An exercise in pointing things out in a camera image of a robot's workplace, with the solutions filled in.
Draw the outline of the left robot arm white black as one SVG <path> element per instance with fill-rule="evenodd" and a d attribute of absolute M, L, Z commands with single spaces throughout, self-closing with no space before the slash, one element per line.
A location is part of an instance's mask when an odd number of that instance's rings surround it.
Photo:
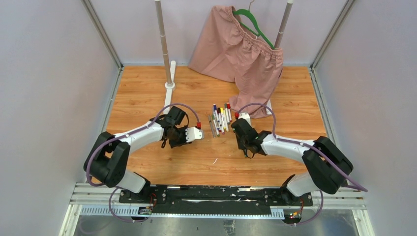
<path fill-rule="evenodd" d="M 137 202 L 147 202 L 150 199 L 150 181 L 129 171 L 128 159 L 137 150 L 154 142 L 162 142 L 162 147 L 169 144 L 172 148 L 190 144 L 188 125 L 180 126 L 184 118 L 188 118 L 188 114 L 173 106 L 167 114 L 151 118 L 135 129 L 119 134 L 101 133 L 85 160 L 83 169 L 86 176 L 98 180 L 98 186 L 126 189 L 132 192 Z"/>

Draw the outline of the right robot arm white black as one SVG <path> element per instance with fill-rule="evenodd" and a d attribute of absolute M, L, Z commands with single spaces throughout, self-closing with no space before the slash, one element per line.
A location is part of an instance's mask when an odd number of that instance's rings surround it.
<path fill-rule="evenodd" d="M 245 154 L 281 156 L 306 166 L 305 173 L 288 178 L 282 185 L 281 199 L 287 205 L 294 205 L 301 195 L 313 191 L 335 194 L 354 169 L 350 160 L 328 137 L 297 140 L 270 131 L 258 133 L 244 118 L 233 122 L 231 128 L 238 148 Z"/>

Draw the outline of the red cap white marker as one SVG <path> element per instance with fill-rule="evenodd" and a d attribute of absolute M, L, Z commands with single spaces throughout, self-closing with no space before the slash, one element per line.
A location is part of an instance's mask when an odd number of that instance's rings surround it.
<path fill-rule="evenodd" d="M 228 109 L 228 117 L 229 117 L 229 121 L 232 122 L 232 115 L 231 115 L 231 107 L 230 104 L 227 103 L 227 109 Z"/>

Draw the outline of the green cap white marker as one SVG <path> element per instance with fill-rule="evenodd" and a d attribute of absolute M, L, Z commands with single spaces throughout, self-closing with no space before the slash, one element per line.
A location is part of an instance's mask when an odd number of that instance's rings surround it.
<path fill-rule="evenodd" d="M 228 104 L 227 104 L 227 103 L 225 103 L 225 104 L 224 104 L 224 113 L 225 113 L 225 119 L 226 119 L 226 122 L 227 122 L 228 124 L 230 124 L 231 119 L 230 119 L 230 115 L 229 115 L 229 108 L 228 108 Z"/>
<path fill-rule="evenodd" d="M 220 136 L 220 133 L 219 133 L 219 130 L 217 128 L 217 122 L 216 122 L 215 117 L 214 117 L 213 114 L 211 115 L 211 120 L 212 120 L 212 123 L 213 123 L 213 126 L 214 126 L 214 130 L 215 130 L 216 136 L 219 137 Z"/>

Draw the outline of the grey clear-cap pen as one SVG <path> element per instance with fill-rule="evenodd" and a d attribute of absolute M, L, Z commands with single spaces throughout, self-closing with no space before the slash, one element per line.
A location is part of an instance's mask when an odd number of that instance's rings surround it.
<path fill-rule="evenodd" d="M 213 126 L 212 119 L 211 119 L 210 115 L 208 115 L 208 121 L 209 121 L 210 129 L 211 129 L 211 132 L 212 132 L 212 136 L 213 136 L 213 138 L 215 138 L 216 137 L 216 132 L 214 130 L 214 126 Z"/>

